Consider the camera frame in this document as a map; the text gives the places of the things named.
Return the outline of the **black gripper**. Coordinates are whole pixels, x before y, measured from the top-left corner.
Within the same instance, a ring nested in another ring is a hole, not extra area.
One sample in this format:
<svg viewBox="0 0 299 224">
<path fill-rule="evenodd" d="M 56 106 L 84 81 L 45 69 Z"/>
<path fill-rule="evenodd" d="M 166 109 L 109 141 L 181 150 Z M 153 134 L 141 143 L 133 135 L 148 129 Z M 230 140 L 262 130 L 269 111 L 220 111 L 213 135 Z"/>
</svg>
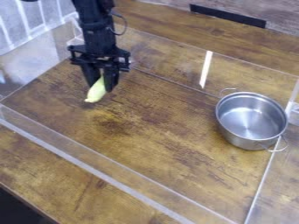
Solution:
<svg viewBox="0 0 299 224">
<path fill-rule="evenodd" d="M 92 86 L 100 78 L 98 68 L 104 68 L 104 86 L 110 92 L 117 85 L 118 71 L 129 71 L 130 53 L 117 47 L 113 31 L 104 27 L 82 30 L 82 45 L 70 45 L 70 62 L 78 65 L 85 81 Z"/>
</svg>

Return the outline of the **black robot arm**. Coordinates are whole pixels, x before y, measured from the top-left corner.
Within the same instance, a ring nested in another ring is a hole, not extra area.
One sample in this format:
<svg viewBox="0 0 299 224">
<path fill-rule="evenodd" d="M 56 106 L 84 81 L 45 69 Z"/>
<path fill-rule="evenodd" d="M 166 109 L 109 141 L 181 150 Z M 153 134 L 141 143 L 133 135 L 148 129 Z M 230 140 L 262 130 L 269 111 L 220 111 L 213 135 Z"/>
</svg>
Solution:
<svg viewBox="0 0 299 224">
<path fill-rule="evenodd" d="M 69 60 L 80 66 L 88 85 L 102 79 L 104 88 L 110 92 L 117 85 L 118 74 L 129 71 L 130 52 L 117 47 L 116 39 L 125 31 L 114 31 L 113 16 L 125 19 L 112 11 L 113 0 L 70 1 L 78 13 L 84 44 L 68 46 Z"/>
</svg>

